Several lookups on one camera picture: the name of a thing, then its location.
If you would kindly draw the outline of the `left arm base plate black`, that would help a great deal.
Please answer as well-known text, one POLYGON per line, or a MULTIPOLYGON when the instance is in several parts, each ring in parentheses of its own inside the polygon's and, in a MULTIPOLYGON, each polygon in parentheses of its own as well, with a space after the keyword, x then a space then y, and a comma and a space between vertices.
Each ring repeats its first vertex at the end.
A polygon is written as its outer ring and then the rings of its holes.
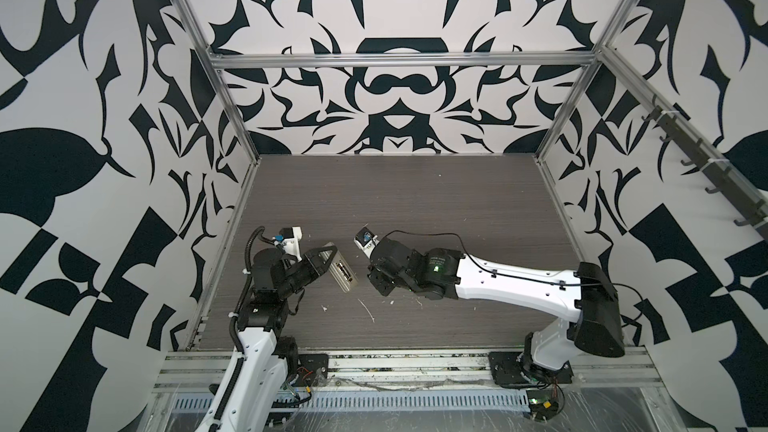
POLYGON ((292 387, 315 387, 325 382, 329 371, 329 355, 299 354, 288 360, 287 383, 292 387))

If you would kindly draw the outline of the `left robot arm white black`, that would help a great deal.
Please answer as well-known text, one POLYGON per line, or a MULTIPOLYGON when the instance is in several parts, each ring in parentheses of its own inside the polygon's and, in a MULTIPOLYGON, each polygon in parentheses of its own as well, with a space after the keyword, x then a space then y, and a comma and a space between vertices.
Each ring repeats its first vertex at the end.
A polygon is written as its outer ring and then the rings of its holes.
POLYGON ((298 369, 295 340, 280 335, 301 295, 331 269, 334 244, 298 256, 274 245, 244 254, 246 283, 229 317, 231 359, 199 431, 261 431, 289 375, 298 369))

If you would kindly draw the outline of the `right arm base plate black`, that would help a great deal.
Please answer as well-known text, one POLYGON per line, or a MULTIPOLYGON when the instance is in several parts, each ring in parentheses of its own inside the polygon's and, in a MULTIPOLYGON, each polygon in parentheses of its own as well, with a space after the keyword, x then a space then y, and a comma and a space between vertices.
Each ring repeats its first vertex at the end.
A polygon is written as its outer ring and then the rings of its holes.
POLYGON ((535 364, 525 366, 522 352, 493 351, 488 354, 493 383, 507 389, 546 388, 571 384, 573 371, 567 362, 558 371, 541 368, 535 364))

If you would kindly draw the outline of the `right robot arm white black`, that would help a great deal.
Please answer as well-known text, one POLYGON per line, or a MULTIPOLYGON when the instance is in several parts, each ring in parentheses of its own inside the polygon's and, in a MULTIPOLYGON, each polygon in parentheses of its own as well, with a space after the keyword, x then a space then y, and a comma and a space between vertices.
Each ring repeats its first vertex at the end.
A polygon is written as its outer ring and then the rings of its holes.
POLYGON ((625 354, 619 295, 597 264, 530 269, 489 262, 464 250, 421 253, 370 232, 359 233, 355 243, 369 260, 369 281, 383 296, 403 288, 430 300, 495 301, 554 316, 526 341, 520 362, 528 374, 559 371, 581 353, 625 354))

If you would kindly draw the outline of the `white remote control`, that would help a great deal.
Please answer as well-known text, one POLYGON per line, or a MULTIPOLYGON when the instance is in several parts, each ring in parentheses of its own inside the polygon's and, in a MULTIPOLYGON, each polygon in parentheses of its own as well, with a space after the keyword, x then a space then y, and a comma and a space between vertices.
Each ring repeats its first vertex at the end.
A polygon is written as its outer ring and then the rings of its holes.
POLYGON ((328 272, 344 293, 349 293, 358 286, 356 273, 339 250, 333 263, 328 266, 328 272))

